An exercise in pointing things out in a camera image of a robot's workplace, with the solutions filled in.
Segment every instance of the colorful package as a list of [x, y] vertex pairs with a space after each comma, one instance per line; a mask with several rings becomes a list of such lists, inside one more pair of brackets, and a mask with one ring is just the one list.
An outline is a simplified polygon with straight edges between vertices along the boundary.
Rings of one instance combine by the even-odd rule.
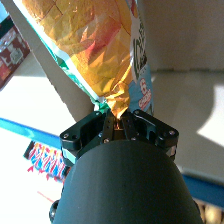
[[63, 162], [61, 150], [31, 141], [24, 157], [33, 164], [28, 172], [35, 168], [39, 173], [46, 173], [47, 179], [52, 177], [55, 180], [64, 181], [69, 167], [66, 167]]
[[135, 0], [20, 1], [46, 45], [95, 101], [105, 98], [118, 118], [128, 107], [152, 114], [145, 32]]
[[27, 43], [8, 16], [0, 23], [0, 89], [29, 52]]

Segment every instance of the yellow packaging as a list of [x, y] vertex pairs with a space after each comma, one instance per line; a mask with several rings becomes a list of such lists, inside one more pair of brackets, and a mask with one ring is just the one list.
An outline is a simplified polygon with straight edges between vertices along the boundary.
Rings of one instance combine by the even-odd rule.
[[[150, 107], [151, 77], [135, 0], [20, 1], [115, 116], [128, 107]], [[150, 92], [141, 91], [141, 76]]]

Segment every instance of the red logo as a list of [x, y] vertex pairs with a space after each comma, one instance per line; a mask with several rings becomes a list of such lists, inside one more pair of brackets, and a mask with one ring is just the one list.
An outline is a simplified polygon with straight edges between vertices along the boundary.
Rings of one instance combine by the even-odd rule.
[[147, 86], [146, 86], [145, 79], [141, 79], [140, 86], [141, 86], [142, 94], [145, 95], [147, 93]]
[[142, 94], [144, 96], [138, 101], [138, 105], [139, 105], [139, 107], [142, 110], [144, 110], [145, 107], [150, 102], [151, 97], [152, 97], [152, 94], [151, 94], [151, 90], [150, 89], [147, 90], [147, 86], [146, 86], [145, 79], [141, 79], [141, 81], [140, 81], [140, 87], [141, 87]]

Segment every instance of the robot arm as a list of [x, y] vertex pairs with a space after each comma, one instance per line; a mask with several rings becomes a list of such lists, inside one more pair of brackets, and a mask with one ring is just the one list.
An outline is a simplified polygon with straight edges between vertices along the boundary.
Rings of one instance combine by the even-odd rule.
[[140, 110], [93, 112], [63, 132], [72, 168], [53, 223], [202, 223], [173, 162], [178, 136]]

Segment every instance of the blue stripe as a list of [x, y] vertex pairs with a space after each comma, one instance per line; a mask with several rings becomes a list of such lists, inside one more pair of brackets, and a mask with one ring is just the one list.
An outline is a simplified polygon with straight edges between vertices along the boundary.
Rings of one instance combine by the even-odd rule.
[[56, 135], [52, 135], [35, 128], [31, 128], [14, 121], [9, 121], [0, 118], [0, 127], [6, 130], [12, 131], [14, 133], [23, 135], [31, 140], [41, 142], [43, 144], [52, 146], [57, 149], [61, 149], [60, 138]]
[[224, 208], [224, 186], [183, 175], [193, 198]]

